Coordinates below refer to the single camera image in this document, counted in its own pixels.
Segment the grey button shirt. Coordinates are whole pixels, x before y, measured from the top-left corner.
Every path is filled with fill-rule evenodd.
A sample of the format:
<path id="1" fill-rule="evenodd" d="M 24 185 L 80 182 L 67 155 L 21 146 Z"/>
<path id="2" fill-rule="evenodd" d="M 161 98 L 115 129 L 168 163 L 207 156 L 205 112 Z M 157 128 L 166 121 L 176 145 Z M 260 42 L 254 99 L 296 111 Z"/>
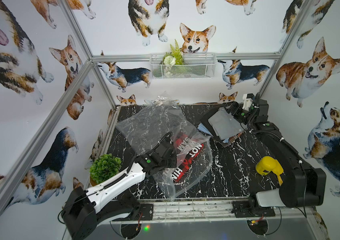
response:
<path id="1" fill-rule="evenodd" d="M 229 114 L 224 107 L 221 107 L 209 119 L 208 123 L 212 126 L 216 136 L 228 143 L 230 138 L 235 138 L 241 134 L 244 129 L 231 114 Z"/>

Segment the red black checked lettered shirt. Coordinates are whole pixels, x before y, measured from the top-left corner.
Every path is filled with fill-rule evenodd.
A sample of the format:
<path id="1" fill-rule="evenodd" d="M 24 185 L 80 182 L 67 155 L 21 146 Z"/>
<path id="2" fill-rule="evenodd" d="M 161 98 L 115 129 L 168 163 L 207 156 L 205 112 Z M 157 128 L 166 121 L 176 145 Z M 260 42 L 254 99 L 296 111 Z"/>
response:
<path id="1" fill-rule="evenodd" d="M 177 152 L 181 152 L 185 147 L 188 146 L 188 143 L 191 142 L 189 135 L 185 133 L 181 133 L 180 136 L 175 138 L 175 146 L 177 148 Z M 184 156 L 181 164 L 172 172 L 171 178 L 175 185 L 180 185 L 183 180 L 186 179 L 185 175 L 190 170 L 192 162 L 197 158 L 197 156 L 204 149 L 204 143 L 194 146 L 189 152 Z"/>

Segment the black button shirt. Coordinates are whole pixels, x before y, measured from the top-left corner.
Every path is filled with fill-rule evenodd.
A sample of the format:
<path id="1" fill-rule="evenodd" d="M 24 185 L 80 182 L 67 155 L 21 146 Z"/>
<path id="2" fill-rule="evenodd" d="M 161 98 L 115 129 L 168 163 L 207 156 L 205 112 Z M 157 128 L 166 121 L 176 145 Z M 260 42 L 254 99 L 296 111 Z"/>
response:
<path id="1" fill-rule="evenodd" d="M 221 105 L 221 106 L 218 106 L 218 107 L 215 107 L 215 108 L 213 108 L 213 109 L 211 109 L 210 111 L 208 111 L 202 118 L 201 118 L 201 120 L 200 120 L 200 123 L 202 123 L 212 134 L 213 134 L 213 136 L 212 136 L 212 138 L 216 141 L 216 142 L 218 142 L 217 141 L 217 136 L 216 136 L 216 134 L 214 133 L 214 130 L 213 130 L 213 128 L 212 128 L 212 126 L 208 123 L 208 119 L 214 114 L 214 113 L 216 113 L 217 112 L 217 110 L 219 109 L 219 108 L 221 108 L 221 107 L 224 107 L 225 109 L 226 109 L 226 111 L 228 112 L 228 109 L 229 109 L 229 107 L 230 106 L 228 106 L 228 105 Z M 245 128 L 244 128 L 244 124 L 240 124 L 241 126 L 242 126 L 242 128 L 244 129 L 244 131 L 243 132 L 245 132 Z"/>

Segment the clear plastic vacuum bag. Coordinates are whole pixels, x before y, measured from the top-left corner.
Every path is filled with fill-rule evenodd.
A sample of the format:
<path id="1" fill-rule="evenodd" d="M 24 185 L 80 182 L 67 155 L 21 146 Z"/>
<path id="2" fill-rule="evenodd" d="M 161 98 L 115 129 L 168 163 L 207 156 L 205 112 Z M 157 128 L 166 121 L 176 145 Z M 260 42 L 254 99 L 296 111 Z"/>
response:
<path id="1" fill-rule="evenodd" d="M 200 133 L 181 111 L 181 107 L 168 98 L 150 101 L 134 116 L 117 123 L 116 128 L 124 135 L 137 155 L 153 149 L 168 132 L 173 132 L 172 141 L 176 151 L 177 164 L 173 169 L 165 169 L 154 175 L 159 188 L 166 198 L 174 200 L 199 183 L 212 166 L 212 152 L 209 137 Z M 175 138 L 181 133 L 189 135 L 191 142 L 180 153 L 175 146 Z M 181 164 L 185 154 L 194 146 L 204 143 L 204 149 L 192 162 L 186 179 L 175 185 L 171 174 Z"/>

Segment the red plaid shirt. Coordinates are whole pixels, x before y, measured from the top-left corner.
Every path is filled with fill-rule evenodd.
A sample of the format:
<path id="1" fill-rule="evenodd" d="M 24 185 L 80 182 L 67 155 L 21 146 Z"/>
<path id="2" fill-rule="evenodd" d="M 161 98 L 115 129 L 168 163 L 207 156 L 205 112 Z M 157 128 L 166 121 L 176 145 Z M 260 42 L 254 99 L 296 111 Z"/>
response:
<path id="1" fill-rule="evenodd" d="M 223 141 L 219 141 L 219 143 L 224 147 L 226 148 L 227 146 L 230 146 L 231 144 L 233 144 L 237 139 L 240 138 L 240 136 L 243 134 L 243 132 L 233 136 L 233 137 L 230 137 L 228 139 L 225 139 Z"/>

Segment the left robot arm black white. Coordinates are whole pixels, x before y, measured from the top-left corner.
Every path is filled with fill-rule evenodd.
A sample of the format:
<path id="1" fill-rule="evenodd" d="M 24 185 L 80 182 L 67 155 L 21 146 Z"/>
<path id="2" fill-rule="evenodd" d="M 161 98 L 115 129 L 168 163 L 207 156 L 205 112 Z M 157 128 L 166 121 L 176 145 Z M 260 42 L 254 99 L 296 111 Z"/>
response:
<path id="1" fill-rule="evenodd" d="M 157 145 L 146 153 L 134 156 L 129 167 L 94 187 L 74 189 L 58 220 L 66 225 L 73 240 L 84 240 L 103 221 L 134 219 L 140 212 L 140 203 L 133 197 L 116 200 L 130 187 L 152 177 L 166 168 L 176 165 L 176 151 L 166 133 Z"/>

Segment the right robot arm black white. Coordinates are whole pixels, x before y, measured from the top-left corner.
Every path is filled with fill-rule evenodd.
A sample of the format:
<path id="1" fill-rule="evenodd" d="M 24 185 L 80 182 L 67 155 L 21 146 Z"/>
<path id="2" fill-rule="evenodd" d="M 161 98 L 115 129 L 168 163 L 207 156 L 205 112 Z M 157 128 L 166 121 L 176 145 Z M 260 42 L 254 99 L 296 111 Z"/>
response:
<path id="1" fill-rule="evenodd" d="M 283 172 L 278 176 L 278 189 L 256 193 L 261 207 L 305 208 L 323 204 L 326 173 L 303 160 L 279 128 L 268 120 L 269 105 L 260 95 L 245 95 L 243 103 L 228 104 L 227 112 L 270 151 Z"/>

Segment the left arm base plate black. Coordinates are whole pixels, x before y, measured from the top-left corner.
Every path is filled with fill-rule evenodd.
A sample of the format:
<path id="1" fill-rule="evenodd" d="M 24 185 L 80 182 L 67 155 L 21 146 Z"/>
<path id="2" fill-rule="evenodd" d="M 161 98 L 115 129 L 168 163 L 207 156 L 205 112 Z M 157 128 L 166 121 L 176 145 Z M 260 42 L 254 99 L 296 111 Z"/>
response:
<path id="1" fill-rule="evenodd" d="M 153 219 L 154 214 L 154 205 L 153 204 L 142 204 L 140 209 L 131 213 L 126 218 L 119 218 L 113 220 L 113 222 L 131 222 L 131 221 L 151 221 Z"/>

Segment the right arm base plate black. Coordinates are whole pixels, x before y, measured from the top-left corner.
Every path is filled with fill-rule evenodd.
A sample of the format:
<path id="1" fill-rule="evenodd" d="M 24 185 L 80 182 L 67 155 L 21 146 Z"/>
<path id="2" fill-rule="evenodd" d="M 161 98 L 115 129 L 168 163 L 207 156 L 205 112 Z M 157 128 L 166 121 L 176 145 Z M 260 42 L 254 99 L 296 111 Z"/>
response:
<path id="1" fill-rule="evenodd" d="M 233 201 L 231 213 L 236 218 L 260 218 L 275 217 L 275 211 L 272 207 L 260 207 L 255 202 Z"/>

